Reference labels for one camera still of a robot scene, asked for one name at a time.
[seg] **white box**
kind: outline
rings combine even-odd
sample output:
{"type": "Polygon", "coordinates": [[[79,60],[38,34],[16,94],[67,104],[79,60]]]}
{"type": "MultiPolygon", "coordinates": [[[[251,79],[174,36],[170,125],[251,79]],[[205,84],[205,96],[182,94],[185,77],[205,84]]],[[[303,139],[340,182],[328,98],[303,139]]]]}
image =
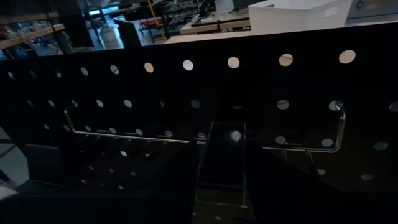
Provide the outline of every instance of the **white box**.
{"type": "Polygon", "coordinates": [[[251,30],[277,34],[345,25],[352,0],[267,0],[249,6],[251,30]]]}

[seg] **metal rod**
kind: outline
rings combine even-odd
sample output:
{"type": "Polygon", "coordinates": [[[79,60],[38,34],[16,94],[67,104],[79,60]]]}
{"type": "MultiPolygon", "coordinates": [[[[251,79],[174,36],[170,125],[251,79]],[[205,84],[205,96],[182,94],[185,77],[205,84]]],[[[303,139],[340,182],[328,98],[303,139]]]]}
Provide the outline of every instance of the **metal rod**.
{"type": "MultiPolygon", "coordinates": [[[[178,140],[178,139],[164,139],[164,138],[148,138],[148,137],[138,137],[138,136],[128,136],[128,135],[120,135],[120,134],[103,134],[103,133],[92,133],[88,131],[76,131],[75,127],[73,126],[72,120],[68,114],[68,109],[64,109],[65,117],[67,119],[69,128],[76,134],[85,134],[89,136],[100,136],[100,137],[107,137],[107,138],[122,138],[122,139],[135,139],[135,140],[145,140],[145,141],[160,141],[160,142],[174,142],[174,143],[184,143],[188,144],[190,141],[188,140],[178,140]]],[[[332,150],[322,149],[322,148],[311,148],[311,147],[272,147],[272,146],[260,146],[263,149],[269,150],[284,150],[284,151],[299,151],[299,152],[316,152],[316,153],[335,153],[340,150],[341,142],[343,140],[344,128],[346,123],[346,113],[342,105],[336,105],[336,109],[341,112],[337,136],[336,136],[336,143],[332,150]]],[[[200,139],[197,141],[198,145],[205,145],[207,139],[200,139]]]]}

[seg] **black pegboard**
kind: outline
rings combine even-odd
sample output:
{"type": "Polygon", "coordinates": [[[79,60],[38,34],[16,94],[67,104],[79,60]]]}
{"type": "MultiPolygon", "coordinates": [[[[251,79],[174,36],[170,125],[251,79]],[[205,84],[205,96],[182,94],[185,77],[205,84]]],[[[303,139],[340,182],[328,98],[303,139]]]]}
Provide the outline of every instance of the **black pegboard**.
{"type": "Polygon", "coordinates": [[[382,24],[1,62],[1,126],[20,146],[59,146],[70,134],[63,111],[75,100],[78,107],[70,114],[77,130],[140,129],[145,137],[171,131],[174,139],[191,140],[207,133],[212,121],[231,121],[245,122],[247,137],[259,144],[277,146],[275,138],[285,136],[322,147],[322,139],[335,138],[340,115],[328,105],[340,100],[347,114],[343,147],[335,155],[315,156],[315,162],[334,174],[350,173],[350,184],[336,184],[341,189],[373,189],[360,179],[364,173],[380,180],[376,188],[389,189],[397,180],[398,114],[389,109],[398,100],[396,28],[382,24]],[[349,64],[339,61],[345,50],[356,53],[349,64]],[[293,56],[290,66],[279,64],[282,54],[293,56]],[[228,66],[230,57],[239,59],[238,68],[228,66]],[[184,69],[184,60],[193,62],[193,70],[184,69]],[[145,63],[153,65],[152,73],[145,63]],[[201,103],[199,109],[192,100],[201,103]],[[287,110],[278,109],[280,100],[289,101],[287,110]],[[373,149],[379,141],[388,150],[373,149]]]}

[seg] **white storage bin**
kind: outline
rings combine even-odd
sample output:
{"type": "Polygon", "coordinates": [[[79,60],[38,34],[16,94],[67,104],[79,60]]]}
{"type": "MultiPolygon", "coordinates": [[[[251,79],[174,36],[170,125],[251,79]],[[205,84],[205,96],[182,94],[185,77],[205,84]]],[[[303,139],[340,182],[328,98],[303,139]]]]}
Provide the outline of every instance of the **white storage bin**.
{"type": "Polygon", "coordinates": [[[276,34],[343,27],[352,0],[267,0],[249,6],[251,30],[276,34]]]}

